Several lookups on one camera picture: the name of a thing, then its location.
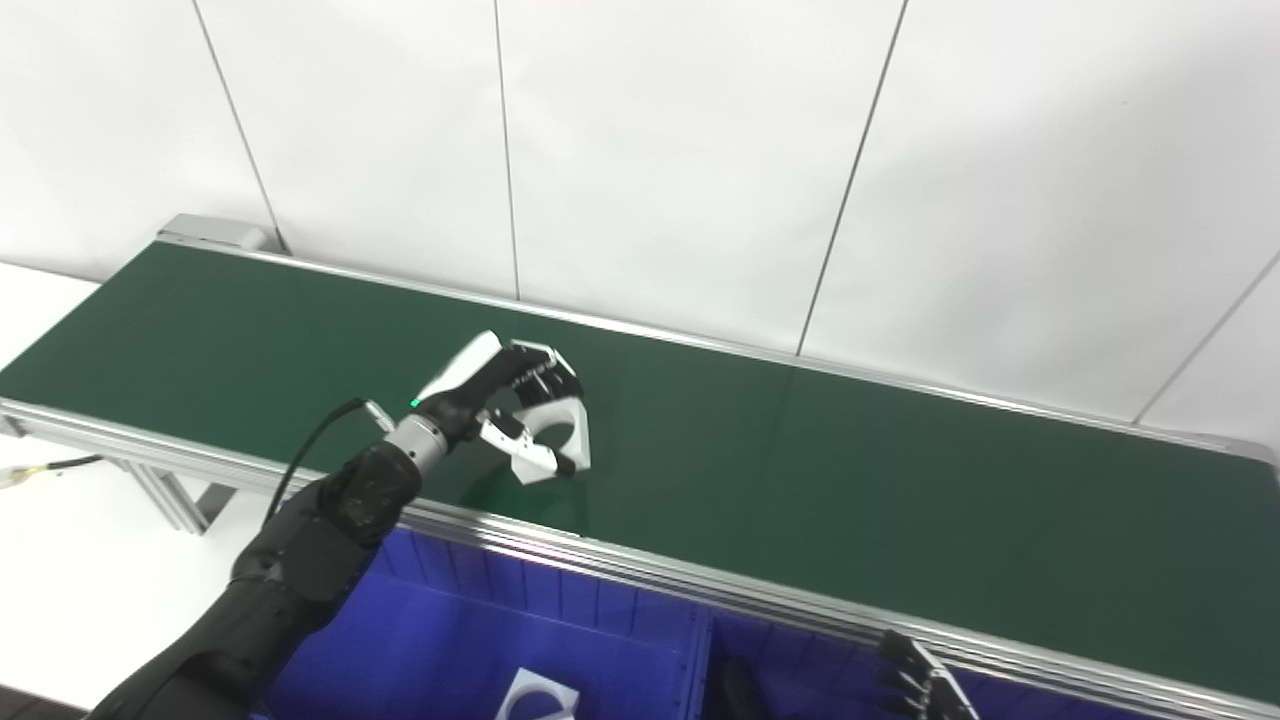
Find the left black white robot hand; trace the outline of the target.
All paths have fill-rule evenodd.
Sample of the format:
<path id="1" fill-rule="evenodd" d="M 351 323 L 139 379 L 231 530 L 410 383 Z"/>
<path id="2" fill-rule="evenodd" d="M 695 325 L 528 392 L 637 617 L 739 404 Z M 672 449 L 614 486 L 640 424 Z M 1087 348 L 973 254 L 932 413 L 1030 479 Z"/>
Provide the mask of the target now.
<path id="1" fill-rule="evenodd" d="M 509 457 L 529 486 L 573 477 L 593 465 L 585 388 L 548 345 L 503 342 L 494 331 L 472 337 L 417 393 L 413 414 L 442 430 L 447 445 L 480 439 Z"/>

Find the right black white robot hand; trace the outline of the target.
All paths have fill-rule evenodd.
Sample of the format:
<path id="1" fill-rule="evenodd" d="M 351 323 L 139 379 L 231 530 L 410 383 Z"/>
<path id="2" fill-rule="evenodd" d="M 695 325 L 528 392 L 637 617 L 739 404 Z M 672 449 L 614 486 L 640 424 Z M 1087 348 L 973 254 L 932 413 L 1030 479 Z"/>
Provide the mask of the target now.
<path id="1" fill-rule="evenodd" d="M 922 642 L 887 629 L 877 651 L 883 661 L 877 673 L 879 711 L 905 719 L 980 716 L 954 674 Z"/>

